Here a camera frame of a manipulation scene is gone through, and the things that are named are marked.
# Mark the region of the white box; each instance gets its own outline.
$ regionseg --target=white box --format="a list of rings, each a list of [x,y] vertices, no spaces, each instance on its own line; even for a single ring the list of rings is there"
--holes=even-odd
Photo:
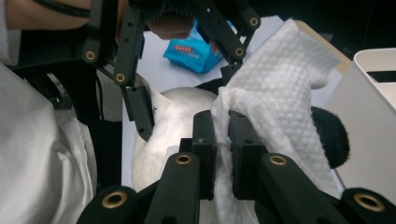
[[[396,203],[396,83],[367,72],[396,71],[396,49],[358,52],[325,108],[346,126],[350,158],[337,168],[347,188],[366,188]]]

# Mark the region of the black cable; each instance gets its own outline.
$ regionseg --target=black cable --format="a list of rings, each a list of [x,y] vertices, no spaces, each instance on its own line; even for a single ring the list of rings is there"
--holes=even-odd
[[[70,7],[61,3],[57,3],[51,0],[33,0],[42,7],[46,7],[50,10],[57,11],[67,16],[89,18],[90,11],[87,9],[81,9],[77,7]]]
[[[105,113],[103,110],[103,90],[102,90],[102,83],[100,82],[99,76],[95,74],[95,80],[98,85],[98,90],[99,90],[99,111],[100,111],[100,117],[101,120],[105,120]]]

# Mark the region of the wooden edge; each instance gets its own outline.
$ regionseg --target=wooden edge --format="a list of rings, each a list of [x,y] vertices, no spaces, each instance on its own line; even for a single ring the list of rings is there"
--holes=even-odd
[[[348,67],[351,65],[352,61],[348,59],[340,50],[335,48],[332,44],[329,43],[326,39],[324,39],[321,35],[315,32],[311,27],[309,27],[303,21],[295,21],[300,30],[304,31],[306,34],[314,37],[319,43],[321,43],[325,48],[329,49],[338,59],[340,59],[340,63],[335,67],[338,72],[344,75],[347,72]]]

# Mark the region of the quilted paper towel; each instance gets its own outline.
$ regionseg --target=quilted paper towel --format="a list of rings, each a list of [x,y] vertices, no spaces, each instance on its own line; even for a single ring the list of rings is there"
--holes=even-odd
[[[310,91],[326,85],[336,63],[294,21],[286,21],[229,84],[220,88],[214,103],[212,95],[191,88],[171,90],[159,96],[160,100],[152,96],[153,105],[160,109],[148,142],[136,139],[133,188],[139,191],[160,178],[167,158],[178,151],[180,138],[192,136],[193,115],[211,106],[218,140],[215,198],[201,201],[200,223],[258,223],[253,202],[237,201],[233,196],[229,110],[249,118],[269,151],[291,157],[321,190],[338,196],[310,117]]]

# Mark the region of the blue wet wipe package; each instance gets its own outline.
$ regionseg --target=blue wet wipe package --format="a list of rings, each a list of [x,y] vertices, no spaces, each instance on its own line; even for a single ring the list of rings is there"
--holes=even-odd
[[[187,39],[173,39],[163,57],[171,63],[188,68],[196,73],[209,72],[221,59],[221,53],[214,53],[198,33],[197,21]]]

